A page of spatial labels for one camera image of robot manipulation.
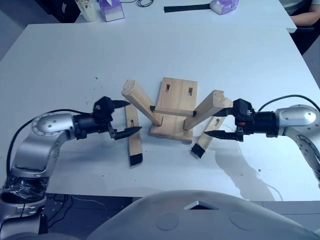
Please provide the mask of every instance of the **white cup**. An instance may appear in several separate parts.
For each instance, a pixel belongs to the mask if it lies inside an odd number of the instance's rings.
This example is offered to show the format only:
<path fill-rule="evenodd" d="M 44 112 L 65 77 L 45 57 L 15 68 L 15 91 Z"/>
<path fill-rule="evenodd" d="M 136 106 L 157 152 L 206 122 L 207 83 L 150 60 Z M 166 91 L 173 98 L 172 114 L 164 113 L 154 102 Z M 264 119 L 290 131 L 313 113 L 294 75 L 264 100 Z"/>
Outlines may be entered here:
<path fill-rule="evenodd" d="M 94 0 L 75 0 L 83 17 L 88 22 L 93 22 L 98 19 L 97 11 L 95 9 Z"/>

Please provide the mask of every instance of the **tissue box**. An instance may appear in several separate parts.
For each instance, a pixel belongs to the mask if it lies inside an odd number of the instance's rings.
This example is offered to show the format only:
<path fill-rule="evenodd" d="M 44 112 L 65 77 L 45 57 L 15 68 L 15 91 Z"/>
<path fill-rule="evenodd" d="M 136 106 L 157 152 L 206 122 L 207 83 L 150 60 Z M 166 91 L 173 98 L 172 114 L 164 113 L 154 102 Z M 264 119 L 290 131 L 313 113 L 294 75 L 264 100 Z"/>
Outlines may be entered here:
<path fill-rule="evenodd" d="M 125 17 L 122 10 L 122 5 L 120 0 L 109 0 L 112 5 L 110 5 L 107 0 L 99 0 L 99 5 L 102 10 L 104 19 L 107 22 L 123 19 Z"/>
<path fill-rule="evenodd" d="M 217 14 L 226 14 L 235 10 L 238 6 L 239 0 L 213 0 L 210 3 L 210 8 Z"/>

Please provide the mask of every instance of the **robotic arm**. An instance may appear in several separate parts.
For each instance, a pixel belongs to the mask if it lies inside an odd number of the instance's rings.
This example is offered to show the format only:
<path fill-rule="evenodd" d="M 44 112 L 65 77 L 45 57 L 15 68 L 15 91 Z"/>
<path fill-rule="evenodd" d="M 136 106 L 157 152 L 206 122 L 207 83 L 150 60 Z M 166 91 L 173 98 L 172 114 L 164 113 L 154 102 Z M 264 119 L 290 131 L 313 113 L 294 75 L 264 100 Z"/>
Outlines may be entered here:
<path fill-rule="evenodd" d="M 111 125 L 115 109 L 129 104 L 104 96 L 94 104 L 92 113 L 45 113 L 32 121 L 31 132 L 16 152 L 0 195 L 0 240 L 17 233 L 38 233 L 49 178 L 64 142 L 104 132 L 118 140 L 140 130 L 130 127 L 117 132 Z"/>
<path fill-rule="evenodd" d="M 238 99 L 233 107 L 224 108 L 214 116 L 235 117 L 235 132 L 213 130 L 205 132 L 207 135 L 227 140 L 243 142 L 244 135 L 266 134 L 267 138 L 287 136 L 300 149 L 306 162 L 320 183 L 320 113 L 308 105 L 294 105 L 273 111 L 258 111 L 252 108 L 250 102 Z"/>

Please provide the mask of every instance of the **wooden block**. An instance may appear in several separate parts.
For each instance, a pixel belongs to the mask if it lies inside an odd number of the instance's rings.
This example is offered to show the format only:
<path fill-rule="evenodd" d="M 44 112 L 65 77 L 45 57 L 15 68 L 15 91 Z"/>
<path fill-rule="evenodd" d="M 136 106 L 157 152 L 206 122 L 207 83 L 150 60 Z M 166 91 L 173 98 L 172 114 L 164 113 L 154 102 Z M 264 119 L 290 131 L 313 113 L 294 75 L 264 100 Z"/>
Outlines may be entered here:
<path fill-rule="evenodd" d="M 127 80 L 121 94 L 150 119 L 153 124 L 161 126 L 162 115 L 150 110 L 150 106 L 154 104 L 135 80 Z"/>
<path fill-rule="evenodd" d="M 167 114 L 167 115 L 174 115 L 174 116 L 181 116 L 181 117 L 193 117 L 195 113 L 195 111 L 193 110 L 163 108 L 163 107 L 156 107 L 153 112 L 158 114 Z"/>
<path fill-rule="evenodd" d="M 233 101 L 229 98 L 226 98 L 224 102 L 225 108 L 231 108 L 233 106 Z M 226 117 L 217 117 L 213 116 L 209 124 L 206 126 L 205 130 L 203 131 L 202 135 L 199 137 L 196 144 L 193 146 L 191 151 L 195 153 L 199 158 L 205 153 L 207 148 L 209 147 L 213 137 L 205 134 L 204 132 L 219 130 L 222 124 L 224 123 Z"/>
<path fill-rule="evenodd" d="M 223 91 L 213 90 L 194 110 L 194 117 L 187 117 L 184 121 L 184 129 L 190 130 L 205 119 L 225 108 L 226 97 Z"/>
<path fill-rule="evenodd" d="M 127 128 L 139 127 L 138 113 L 134 105 L 125 106 Z M 142 144 L 140 131 L 128 137 L 130 165 L 142 163 Z"/>
<path fill-rule="evenodd" d="M 197 87 L 196 81 L 164 77 L 155 108 L 193 111 L 197 101 Z M 153 125 L 150 135 L 192 143 L 194 132 L 192 129 L 184 130 L 185 119 L 183 116 L 163 115 L 162 125 Z"/>

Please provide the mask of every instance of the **person's arm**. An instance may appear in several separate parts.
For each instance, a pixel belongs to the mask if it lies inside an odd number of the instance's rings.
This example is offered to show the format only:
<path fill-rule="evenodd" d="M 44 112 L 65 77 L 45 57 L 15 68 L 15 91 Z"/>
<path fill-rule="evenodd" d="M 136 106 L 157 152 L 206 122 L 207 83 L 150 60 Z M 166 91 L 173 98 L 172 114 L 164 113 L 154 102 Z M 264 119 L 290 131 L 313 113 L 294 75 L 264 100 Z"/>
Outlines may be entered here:
<path fill-rule="evenodd" d="M 320 5 L 311 4 L 309 12 L 291 16 L 296 26 L 311 26 L 320 19 Z"/>

